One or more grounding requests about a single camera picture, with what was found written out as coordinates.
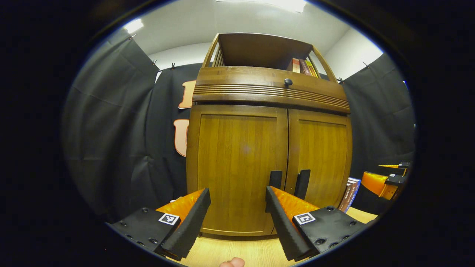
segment white wall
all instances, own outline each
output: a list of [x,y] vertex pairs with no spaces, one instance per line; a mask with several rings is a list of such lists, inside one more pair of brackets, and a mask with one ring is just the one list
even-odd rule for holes
[[[211,43],[201,43],[168,49],[149,55],[160,69],[202,63]],[[323,57],[337,78],[346,79],[382,55],[381,49],[355,29],[349,29]],[[318,72],[326,74],[318,59],[311,54]]]
[[325,54],[326,62],[337,78],[346,79],[383,54],[371,40],[350,28]]

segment wooden knob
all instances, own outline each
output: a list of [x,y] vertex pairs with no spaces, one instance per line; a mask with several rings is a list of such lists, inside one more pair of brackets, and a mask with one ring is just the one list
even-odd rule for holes
[[285,83],[286,86],[291,86],[293,84],[291,79],[285,79],[284,83]]

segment white ceiling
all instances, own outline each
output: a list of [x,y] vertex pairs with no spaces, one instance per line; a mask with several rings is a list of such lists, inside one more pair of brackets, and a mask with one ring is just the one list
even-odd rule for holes
[[302,13],[255,2],[177,0],[141,17],[134,37],[147,55],[211,42],[217,33],[253,32],[313,44],[325,54],[350,26],[311,3]]

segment wooden floor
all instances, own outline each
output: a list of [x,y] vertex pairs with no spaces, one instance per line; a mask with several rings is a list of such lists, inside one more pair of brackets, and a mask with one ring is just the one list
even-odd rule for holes
[[[346,214],[363,223],[376,218],[374,214],[351,207]],[[221,237],[209,234],[196,238],[187,258],[183,258],[180,263],[190,267],[218,267],[223,261],[231,260],[233,257],[244,259],[246,267],[286,267],[296,263],[294,260],[288,261],[285,258],[277,235],[263,239],[262,237]]]

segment wooden cabinet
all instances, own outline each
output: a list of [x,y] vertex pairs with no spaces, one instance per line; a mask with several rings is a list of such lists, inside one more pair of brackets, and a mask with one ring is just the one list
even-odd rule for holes
[[[310,52],[329,81],[285,70],[293,57],[311,60]],[[202,231],[275,233],[265,213],[271,171],[283,172],[281,189],[293,194],[300,170],[310,169],[305,200],[338,206],[351,165],[349,113],[343,88],[312,45],[218,34],[196,80],[187,134],[188,191],[208,187],[211,196]]]

